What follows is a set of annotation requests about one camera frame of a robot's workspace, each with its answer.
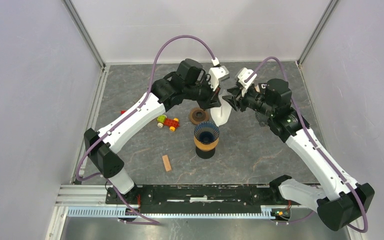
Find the blue ribbed plastic dripper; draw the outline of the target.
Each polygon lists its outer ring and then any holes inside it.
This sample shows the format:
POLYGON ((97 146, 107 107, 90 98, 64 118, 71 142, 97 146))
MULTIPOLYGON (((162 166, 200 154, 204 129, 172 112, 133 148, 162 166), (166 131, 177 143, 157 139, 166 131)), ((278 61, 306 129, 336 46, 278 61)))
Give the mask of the blue ribbed plastic dripper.
POLYGON ((200 143, 209 145, 219 138, 220 130, 215 123, 205 121, 195 126, 193 134, 200 143))

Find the light wooden ring holder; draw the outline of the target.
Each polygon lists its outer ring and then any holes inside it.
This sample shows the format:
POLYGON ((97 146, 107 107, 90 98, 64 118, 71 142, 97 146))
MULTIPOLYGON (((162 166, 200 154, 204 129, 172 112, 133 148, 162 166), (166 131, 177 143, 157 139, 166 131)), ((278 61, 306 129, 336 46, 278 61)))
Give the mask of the light wooden ring holder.
POLYGON ((213 142, 210 142, 210 143, 202 143, 196 137, 193 140, 194 140, 195 146, 199 150, 201 150, 203 152, 209 152, 209 151, 212 151, 212 150, 214 150, 216 148, 216 146, 218 145, 220 139, 217 138, 216 140, 214 140, 213 142))

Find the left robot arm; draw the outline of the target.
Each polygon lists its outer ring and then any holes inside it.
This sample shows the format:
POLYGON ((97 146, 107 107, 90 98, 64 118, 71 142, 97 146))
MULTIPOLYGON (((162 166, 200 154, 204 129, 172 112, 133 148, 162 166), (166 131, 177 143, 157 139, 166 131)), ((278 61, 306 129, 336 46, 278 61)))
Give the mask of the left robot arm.
POLYGON ((84 133, 86 157, 118 190, 120 200, 131 204, 137 198, 135 183, 118 156, 123 146, 149 122, 183 100, 196 101, 204 110, 220 107, 220 81, 228 77, 225 66, 216 64, 205 71, 199 62, 186 58, 175 71, 154 81, 150 90, 116 120, 97 131, 89 128, 84 133))

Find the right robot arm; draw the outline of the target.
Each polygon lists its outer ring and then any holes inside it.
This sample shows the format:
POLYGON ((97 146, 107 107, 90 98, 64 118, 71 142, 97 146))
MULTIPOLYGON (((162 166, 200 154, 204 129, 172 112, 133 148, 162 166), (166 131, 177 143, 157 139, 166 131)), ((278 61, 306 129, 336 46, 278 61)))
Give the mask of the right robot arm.
POLYGON ((270 130, 303 160, 320 184, 320 188, 315 188, 282 175, 269 184, 268 196, 273 203, 298 203, 317 213, 333 231, 352 227, 357 219, 363 221, 357 231, 368 231, 367 211, 375 195, 373 187, 358 183, 320 144, 295 103, 287 81, 274 78, 259 87, 237 84, 227 90, 224 100, 235 111, 251 109, 263 115, 270 130))

